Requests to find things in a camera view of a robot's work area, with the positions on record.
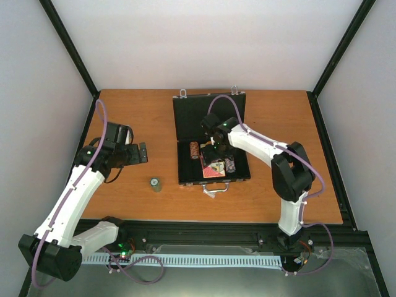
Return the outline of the blue poker chip stack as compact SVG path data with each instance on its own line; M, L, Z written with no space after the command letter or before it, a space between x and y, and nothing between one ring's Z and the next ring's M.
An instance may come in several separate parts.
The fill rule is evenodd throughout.
M226 158L224 162L227 173L234 173L236 171L235 161L232 158Z

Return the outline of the red back card deck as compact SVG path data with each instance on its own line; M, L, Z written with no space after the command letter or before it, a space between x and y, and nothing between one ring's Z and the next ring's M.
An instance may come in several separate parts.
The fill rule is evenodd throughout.
M220 178L226 176L225 162L216 161L208 166L203 167L202 174L204 178Z

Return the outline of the red poker chip stack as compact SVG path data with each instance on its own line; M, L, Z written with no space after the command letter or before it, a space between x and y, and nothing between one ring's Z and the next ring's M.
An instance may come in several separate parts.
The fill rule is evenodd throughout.
M190 142L189 143L189 150L190 150L190 157L192 160L196 160L199 158L200 151L199 151L199 144L198 142Z

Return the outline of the green poker chip stack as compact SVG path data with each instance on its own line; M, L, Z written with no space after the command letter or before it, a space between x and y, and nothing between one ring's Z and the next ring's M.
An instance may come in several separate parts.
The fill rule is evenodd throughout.
M162 189L162 185L159 178L151 178L150 179L150 187L154 192L160 192Z

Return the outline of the black poker set case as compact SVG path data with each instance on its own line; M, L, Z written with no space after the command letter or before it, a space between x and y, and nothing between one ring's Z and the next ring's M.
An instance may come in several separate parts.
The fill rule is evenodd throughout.
M224 177L205 178L200 158L191 158L189 144L203 144L207 138L200 122L207 115L217 93L173 97L173 111L178 152L178 182L181 186L213 183L230 183L251 178L246 152L237 149L233 153L236 171Z

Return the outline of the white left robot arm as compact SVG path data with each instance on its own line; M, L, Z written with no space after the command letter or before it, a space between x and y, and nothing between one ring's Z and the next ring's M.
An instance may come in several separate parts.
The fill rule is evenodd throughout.
M95 161L89 161L96 148L84 147L56 205L33 235L22 235L18 247L33 271L69 281L81 263L103 246L124 248L129 234L121 219L105 217L91 229L75 235L75 229L95 191L105 183L112 169L147 163L147 147L139 144L102 148Z

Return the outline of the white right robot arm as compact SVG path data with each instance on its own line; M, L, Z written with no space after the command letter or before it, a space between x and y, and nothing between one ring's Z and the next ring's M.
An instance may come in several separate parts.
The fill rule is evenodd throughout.
M282 249L290 250L302 236L303 209L315 180L304 147L298 142L288 145L263 136L235 117L222 122L210 113L200 126L212 146L204 153L206 159L224 158L239 149L270 167L272 185L281 200L277 241Z

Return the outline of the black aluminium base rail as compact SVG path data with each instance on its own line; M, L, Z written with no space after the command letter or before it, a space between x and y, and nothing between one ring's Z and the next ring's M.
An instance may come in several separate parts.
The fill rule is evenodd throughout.
M121 225L121 234L111 245L112 251L121 247L134 246L138 251L150 252L150 248L161 245L178 246L241 246L258 252L276 255L294 255L304 251L299 243L313 241L313 250L327 248L330 239L323 226L306 228L300 239L289 249L281 247L277 240L280 234L274 223L186 223L145 222L126 220Z

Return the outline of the black frame post left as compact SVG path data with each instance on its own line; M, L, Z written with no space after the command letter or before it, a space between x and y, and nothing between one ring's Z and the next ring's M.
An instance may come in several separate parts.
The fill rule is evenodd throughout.
M87 87L89 93L92 97L97 97L99 91L93 82L91 75L89 74L80 54L75 47L72 38L70 37L61 17L59 16L54 4L50 0L39 0L41 7L46 13L49 21L51 22L53 28L55 29L58 37L62 41L67 53L69 54L72 62L74 63L77 71L79 72L85 86Z

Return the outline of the black frame post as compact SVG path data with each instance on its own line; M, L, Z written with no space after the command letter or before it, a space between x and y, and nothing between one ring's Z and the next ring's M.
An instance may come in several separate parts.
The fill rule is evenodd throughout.
M50 0L39 0L41 7L46 13L49 21L51 22L53 28L55 29L58 37L62 41L67 53L69 54L72 62L74 63L77 71L79 72L85 86L87 87L89 93L92 97L97 97L99 91L93 82L91 75L89 74L80 54L75 47L72 38L70 37L61 17L59 16L54 4Z
M363 0L359 5L359 8L355 12L351 22L349 23L345 33L343 34L341 40L339 41L335 51L333 52L331 58L329 59L326 67L324 68L319 80L317 81L313 91L311 92L312 99L318 99L319 95L323 91L325 85L331 78L332 74L334 73L338 63L343 58L346 50L350 46L352 40L354 39L355 35L358 33L358 30L362 26L364 20L368 16L369 12L371 11L372 7L376 3L376 0Z

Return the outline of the black frame post right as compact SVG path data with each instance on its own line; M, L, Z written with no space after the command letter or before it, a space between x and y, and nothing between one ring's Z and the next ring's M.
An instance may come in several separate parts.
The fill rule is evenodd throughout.
M359 5L359 8L355 12L351 22L349 23L345 33L343 34L341 40L339 41L335 51L333 52L331 58L329 59L326 67L324 68L319 80L317 81L313 91L311 92L312 99L318 99L319 95L323 91L325 85L331 78L332 74L334 73L338 63L343 58L346 50L350 46L352 40L354 39L355 35L358 33L358 30L362 26L364 20L368 16L369 12L371 11L372 7L376 3L376 0L363 0Z

